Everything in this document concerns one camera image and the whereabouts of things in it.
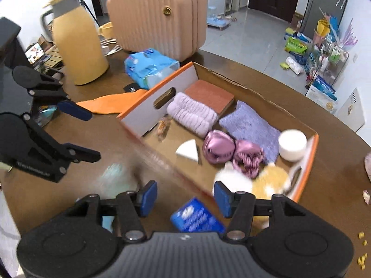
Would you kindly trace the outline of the purple knitted cloth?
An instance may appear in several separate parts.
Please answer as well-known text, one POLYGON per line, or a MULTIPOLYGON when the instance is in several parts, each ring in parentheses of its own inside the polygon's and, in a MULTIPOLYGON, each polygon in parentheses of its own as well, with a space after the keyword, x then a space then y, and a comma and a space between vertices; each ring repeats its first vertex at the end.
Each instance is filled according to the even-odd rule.
POLYGON ((250 141, 259 145, 268 163, 278 157, 278 137, 281 131, 271 126, 248 104, 237 101, 236 109, 219 119, 219 125, 236 140, 250 141))

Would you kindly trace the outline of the pink textured vase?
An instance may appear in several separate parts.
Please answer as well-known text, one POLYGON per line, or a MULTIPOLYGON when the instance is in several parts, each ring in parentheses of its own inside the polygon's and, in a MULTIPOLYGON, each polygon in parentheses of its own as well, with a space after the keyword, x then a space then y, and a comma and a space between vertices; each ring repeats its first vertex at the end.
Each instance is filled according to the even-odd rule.
POLYGON ((365 171, 366 174, 371 181, 371 152, 366 155, 364 158, 364 166, 365 166, 365 171))

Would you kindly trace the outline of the grey refrigerator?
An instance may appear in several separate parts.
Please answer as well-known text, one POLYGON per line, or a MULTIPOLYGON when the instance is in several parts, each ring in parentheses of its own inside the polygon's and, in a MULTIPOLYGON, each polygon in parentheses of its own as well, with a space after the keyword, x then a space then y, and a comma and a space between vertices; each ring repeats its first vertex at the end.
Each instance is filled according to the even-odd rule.
POLYGON ((348 0, 308 0, 300 32, 312 38, 318 21, 323 18, 323 14, 335 17, 336 27, 338 27, 347 2, 348 0))

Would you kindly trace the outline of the layered brown sponge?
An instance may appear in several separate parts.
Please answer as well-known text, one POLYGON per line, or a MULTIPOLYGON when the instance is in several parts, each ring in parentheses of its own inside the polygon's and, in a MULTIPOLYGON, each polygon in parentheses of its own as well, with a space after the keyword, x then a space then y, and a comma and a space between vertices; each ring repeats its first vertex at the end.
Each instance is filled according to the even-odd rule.
POLYGON ((235 99, 232 93, 204 80, 196 81, 184 93, 195 101, 213 109, 218 115, 226 111, 235 99))

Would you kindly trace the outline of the white panel on floor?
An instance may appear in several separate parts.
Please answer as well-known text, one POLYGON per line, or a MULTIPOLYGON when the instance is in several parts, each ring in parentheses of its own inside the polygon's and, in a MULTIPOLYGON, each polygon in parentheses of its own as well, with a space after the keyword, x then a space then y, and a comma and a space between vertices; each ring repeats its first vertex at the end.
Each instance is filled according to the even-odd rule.
POLYGON ((355 133, 365 125, 365 113, 357 88, 353 90, 348 99, 338 110, 336 117, 355 133))

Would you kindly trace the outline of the pink satin scrunchie bow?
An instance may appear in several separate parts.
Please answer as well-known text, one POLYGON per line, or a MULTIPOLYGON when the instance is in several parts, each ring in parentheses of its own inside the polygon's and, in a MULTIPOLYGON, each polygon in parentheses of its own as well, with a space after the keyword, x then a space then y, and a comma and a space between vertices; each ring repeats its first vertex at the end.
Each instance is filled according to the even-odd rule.
POLYGON ((211 164, 232 162, 232 168, 255 179, 260 164, 265 161, 263 149, 250 141, 235 140, 220 130, 208 132, 202 145, 202 153, 211 164))

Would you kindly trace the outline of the pink ribbed suitcase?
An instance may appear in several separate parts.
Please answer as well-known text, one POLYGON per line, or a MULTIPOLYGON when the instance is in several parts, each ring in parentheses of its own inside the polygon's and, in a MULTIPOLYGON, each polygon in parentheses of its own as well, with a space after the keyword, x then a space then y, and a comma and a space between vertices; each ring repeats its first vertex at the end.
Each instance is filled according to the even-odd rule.
POLYGON ((182 62, 205 44, 208 0, 107 0, 106 7, 126 51, 153 48, 182 62))

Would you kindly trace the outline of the white wedge sponge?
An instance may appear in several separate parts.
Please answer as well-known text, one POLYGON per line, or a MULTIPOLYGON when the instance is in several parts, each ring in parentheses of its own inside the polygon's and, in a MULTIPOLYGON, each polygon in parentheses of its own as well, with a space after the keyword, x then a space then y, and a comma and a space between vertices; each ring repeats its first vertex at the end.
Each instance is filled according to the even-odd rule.
POLYGON ((199 163, 199 151, 195 139, 182 143, 176 149, 176 155, 199 163))

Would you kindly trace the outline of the small snack packet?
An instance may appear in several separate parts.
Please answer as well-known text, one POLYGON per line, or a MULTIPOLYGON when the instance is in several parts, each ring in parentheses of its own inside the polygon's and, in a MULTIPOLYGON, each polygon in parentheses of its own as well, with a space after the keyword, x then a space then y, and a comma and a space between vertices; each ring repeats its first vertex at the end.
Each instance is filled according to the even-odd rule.
POLYGON ((164 116, 158 121, 156 135, 159 141, 163 141, 166 138, 170 124, 171 118, 169 116, 164 116))

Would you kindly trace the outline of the yellow thermos jug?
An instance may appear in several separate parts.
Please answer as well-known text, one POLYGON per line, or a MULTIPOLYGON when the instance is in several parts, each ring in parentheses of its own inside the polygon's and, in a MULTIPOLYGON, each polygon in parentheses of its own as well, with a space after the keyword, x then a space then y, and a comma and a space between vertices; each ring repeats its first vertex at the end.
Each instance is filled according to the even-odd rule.
POLYGON ((103 75, 109 63, 91 16, 78 0, 51 0, 40 21, 57 46, 75 85, 85 85, 103 75))

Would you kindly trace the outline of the blue wet wipes pack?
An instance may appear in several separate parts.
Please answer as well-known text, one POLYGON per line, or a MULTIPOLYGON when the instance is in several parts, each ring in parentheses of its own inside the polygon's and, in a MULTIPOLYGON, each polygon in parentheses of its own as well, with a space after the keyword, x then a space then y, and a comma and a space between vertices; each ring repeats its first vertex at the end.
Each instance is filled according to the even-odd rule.
POLYGON ((124 68, 140 88, 149 90, 180 68, 177 60, 169 58, 155 49, 131 54, 124 61, 124 68))

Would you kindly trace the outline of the green yellow bag on floor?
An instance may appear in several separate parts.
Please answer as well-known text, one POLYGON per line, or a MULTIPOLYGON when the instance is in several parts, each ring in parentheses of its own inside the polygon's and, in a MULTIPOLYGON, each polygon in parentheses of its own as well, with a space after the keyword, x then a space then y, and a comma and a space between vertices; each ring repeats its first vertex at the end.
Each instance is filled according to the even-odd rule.
POLYGON ((299 39, 289 36, 286 40, 284 50, 288 53, 294 53, 303 56, 306 53, 307 45, 299 39))

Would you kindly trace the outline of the yellow white plush toy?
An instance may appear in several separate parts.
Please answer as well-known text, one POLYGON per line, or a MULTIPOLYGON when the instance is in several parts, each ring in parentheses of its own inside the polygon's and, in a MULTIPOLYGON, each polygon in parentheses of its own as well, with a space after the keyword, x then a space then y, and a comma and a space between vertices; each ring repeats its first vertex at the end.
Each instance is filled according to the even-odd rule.
POLYGON ((284 194, 291 188, 289 174, 274 163, 269 163, 254 180, 251 180, 228 161, 224 168, 216 173, 214 183, 217 181, 221 181, 232 193, 244 191, 254 194, 259 199, 271 199, 272 195, 284 194))

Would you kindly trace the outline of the white round sponge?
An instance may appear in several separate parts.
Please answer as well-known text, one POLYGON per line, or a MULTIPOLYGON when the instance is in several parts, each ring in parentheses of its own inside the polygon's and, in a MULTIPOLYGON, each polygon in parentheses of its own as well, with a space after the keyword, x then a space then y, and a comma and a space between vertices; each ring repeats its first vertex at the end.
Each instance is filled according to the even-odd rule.
POLYGON ((287 129, 278 137, 278 152, 286 161, 296 162, 304 157, 307 138, 297 129, 287 129))

